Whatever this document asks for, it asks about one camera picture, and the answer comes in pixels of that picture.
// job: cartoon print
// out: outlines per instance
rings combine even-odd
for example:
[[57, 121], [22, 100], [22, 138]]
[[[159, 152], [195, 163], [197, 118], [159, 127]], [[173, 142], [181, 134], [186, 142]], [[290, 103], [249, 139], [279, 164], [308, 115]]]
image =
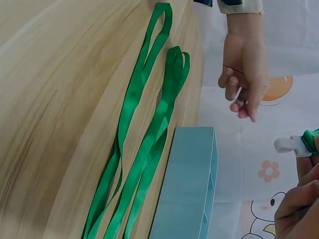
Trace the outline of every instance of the cartoon print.
[[271, 78], [269, 88], [263, 98], [262, 106], [276, 106], [280, 104], [278, 99], [285, 96], [293, 86], [292, 76]]
[[262, 169], [258, 171], [258, 177], [263, 178], [265, 183], [270, 183], [273, 179], [278, 178], [279, 173], [279, 163], [269, 162], [265, 160], [261, 164]]
[[271, 199], [253, 201], [251, 212], [255, 216], [250, 231], [242, 239], [276, 239], [275, 212], [283, 200], [285, 193], [275, 194]]

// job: white plastic clip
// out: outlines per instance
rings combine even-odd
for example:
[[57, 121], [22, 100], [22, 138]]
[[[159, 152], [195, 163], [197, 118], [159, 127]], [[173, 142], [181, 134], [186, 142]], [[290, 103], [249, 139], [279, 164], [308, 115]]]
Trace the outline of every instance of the white plastic clip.
[[287, 153], [294, 151], [296, 157], [310, 157], [310, 153], [301, 140], [301, 136], [291, 136], [290, 138], [278, 138], [274, 142], [277, 153]]

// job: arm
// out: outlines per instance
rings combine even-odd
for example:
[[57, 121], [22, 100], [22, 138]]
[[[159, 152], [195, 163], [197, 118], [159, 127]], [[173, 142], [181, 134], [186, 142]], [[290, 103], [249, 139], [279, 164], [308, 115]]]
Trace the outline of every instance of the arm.
[[224, 44], [223, 71], [218, 84], [225, 97], [235, 100], [230, 109], [239, 118], [256, 121], [258, 106], [269, 84], [266, 46], [263, 35], [262, 0], [217, 0], [227, 14], [228, 34]]

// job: pink flower print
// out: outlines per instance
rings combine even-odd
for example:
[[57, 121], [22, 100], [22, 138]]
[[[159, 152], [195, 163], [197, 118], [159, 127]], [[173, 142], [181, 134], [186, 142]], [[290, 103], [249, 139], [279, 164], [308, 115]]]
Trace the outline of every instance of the pink flower print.
[[258, 176], [263, 178], [266, 183], [270, 183], [273, 178], [279, 177], [279, 163], [272, 162], [270, 163], [268, 160], [265, 160], [261, 164], [262, 169], [259, 170]]

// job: fingernail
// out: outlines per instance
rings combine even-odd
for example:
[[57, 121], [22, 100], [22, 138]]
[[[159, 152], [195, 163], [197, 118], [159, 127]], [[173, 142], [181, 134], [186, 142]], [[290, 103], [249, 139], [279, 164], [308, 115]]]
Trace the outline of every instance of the fingernail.
[[231, 86], [236, 86], [237, 85], [237, 79], [235, 77], [230, 78], [230, 85]]
[[257, 119], [256, 119], [256, 115], [254, 113], [252, 113], [252, 115], [250, 116], [250, 119], [252, 122], [256, 123]]

